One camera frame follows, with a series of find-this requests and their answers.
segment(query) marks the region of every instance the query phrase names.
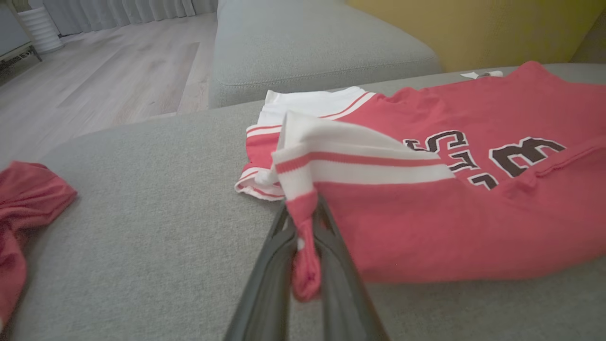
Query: white vase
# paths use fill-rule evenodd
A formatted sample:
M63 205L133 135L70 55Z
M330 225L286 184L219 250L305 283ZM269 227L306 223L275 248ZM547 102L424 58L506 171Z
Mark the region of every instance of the white vase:
M19 12L19 16L34 37L33 43L38 53L57 51L63 47L63 42L59 39L55 24L46 12L46 8L38 7Z

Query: red stripe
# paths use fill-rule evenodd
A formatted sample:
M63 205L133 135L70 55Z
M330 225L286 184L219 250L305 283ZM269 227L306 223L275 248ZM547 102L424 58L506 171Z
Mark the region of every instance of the red stripe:
M359 100L362 99L362 97L366 96L366 94L368 93L368 91L366 91L365 93L363 93L360 97L358 97L355 101L353 101L347 108L345 108L344 110L338 112L338 113L331 113L329 115L326 116L320 116L319 118L326 118L326 117L331 117L331 116L335 116L335 115L339 115L342 114L344 112L346 112L347 110L349 110L351 107L353 107ZM277 125L277 126L262 126L262 127L254 127L250 130L246 130L246 133L250 133L250 132L254 132L255 130L259 130L259 129L270 129L270 128L278 128L281 127L282 125Z
M244 186L242 186L241 184L239 184L238 188L244 189ZM253 191L255 191L255 192L259 193L259 194L265 195L266 197L272 197L272 198L282 198L282 197L284 197L283 195L275 195L275 194L265 193L265 192L263 192L262 190L260 190L258 188L254 188L254 187L250 187L250 188L252 188Z
M244 179L244 178L248 178L249 176L251 176L251 175L253 175L253 174L257 174L258 172L259 172L259 171L258 171L258 170L256 170L256 171L254 171L254 172L252 172L252 173L248 174L248 175L247 175L247 176L245 176L245 177L241 177L241 178L240 178L240 180L242 180L242 179Z
M276 171L279 174L293 171L308 164L311 160L327 160L338 163L352 164L372 164L375 166L393 166L393 167L423 167L443 164L442 160L400 160L381 157L364 157L360 155L347 155L332 152L310 152L302 157L285 161L276 165Z
M278 128L281 127L282 125L279 124L277 126L261 126L261 127L254 127L250 130L246 130L246 133L250 133L250 132L254 132L255 130L259 130L259 129L269 129L269 128Z
M326 118L326 117L331 117L331 116L335 116L335 115L339 115L340 113L344 113L347 110L349 110L349 108L353 107L354 104L356 104L359 100L362 99L362 97L366 96L366 94L368 93L368 91L366 91L364 94L362 94L362 96L358 97L357 100L353 101L353 103L351 103L347 108L345 108L345 110L343 110L342 112L338 112L338 113L333 113L331 115L326 115L326 116L320 116L320 118Z

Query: red fabric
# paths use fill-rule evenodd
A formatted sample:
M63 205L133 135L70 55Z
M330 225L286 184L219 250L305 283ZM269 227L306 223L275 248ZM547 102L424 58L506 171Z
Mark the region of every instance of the red fabric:
M606 86L563 81L536 62L504 78L376 94L337 121L435 152L456 178L314 186L326 197L366 280L548 274L606 251L606 211L599 204L606 192L605 108ZM271 168L278 137L248 137L245 169ZM309 197L288 202L289 211L301 215L301 226L305 216L297 212L306 210L298 206L308 206ZM302 264L297 273L305 272ZM312 277L313 283L295 283L295 290L317 287L319 277Z
M21 248L28 233L51 223L76 191L45 166L12 162L0 172L0 319L6 324L25 282Z
M320 286L318 256L308 247L317 193L326 198L366 281L521 280L606 253L605 169L606 138L598 138L553 155L490 192L475 191L458 178L418 184L314 182L313 192L287 201L305 240L293 262L295 297L310 300Z
M606 132L604 108L606 86L569 83L539 63L527 62L503 78L483 77L421 90L408 87L391 97L376 94L337 121L369 127L426 150L431 149L427 145L431 137L460 132L464 142L458 143L454 134L446 136L438 140L435 152L449 166L463 162L465 152L471 155L474 166L456 169L454 174L482 192L488 186L478 181L483 175L496 184L518 175L504 171L491 157L492 149L521 144L526 138L572 147ZM271 168L271 153L276 150L278 137L279 132L248 137L250 162L244 170ZM418 143L405 143L407 140ZM557 152L550 147L539 149L546 156ZM520 156L512 157L512 161L522 170L538 162Z

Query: sofa cushion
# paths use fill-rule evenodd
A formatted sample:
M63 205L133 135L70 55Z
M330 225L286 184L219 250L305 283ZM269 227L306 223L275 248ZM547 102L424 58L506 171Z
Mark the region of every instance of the sofa cushion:
M338 0L219 4L209 106L439 73L433 51Z
M513 68L501 68L506 73ZM606 83L606 66L547 69ZM362 86L392 95L457 73ZM261 102L75 138L41 161L79 197L30 245L13 341L220 340L277 203L233 190ZM368 285L392 340L602 340L606 258L523 282ZM290 340L321 340L320 302Z

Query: sofa seam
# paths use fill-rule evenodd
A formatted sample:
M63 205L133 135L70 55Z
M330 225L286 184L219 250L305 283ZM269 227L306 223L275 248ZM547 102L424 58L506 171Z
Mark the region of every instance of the sofa seam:
M301 79L301 78L321 78L321 77L326 77L329 75L338 75L338 74L354 72L354 71L358 71L358 70L374 69L377 67L396 67L396 66L406 65L406 64L417 64L420 62L431 61L431 60L437 59L437 58L438 58L438 56L434 55L429 58L420 59L417 61L407 61L407 62L397 62L397 63L393 63L393 64L380 64L380 65L375 65L375 66L356 67L353 69L342 69L342 70L335 70L335 71L322 72L322 73L300 74L300 75L294 75L292 78L283 78L283 79L277 79L274 81L261 81L261 82L256 82L256 83L226 84L226 83L223 83L222 81L220 81L218 78L215 78L215 81L224 87L259 87L259 86L264 86L267 84L285 83L288 81L293 81L293 80L297 80L297 79Z

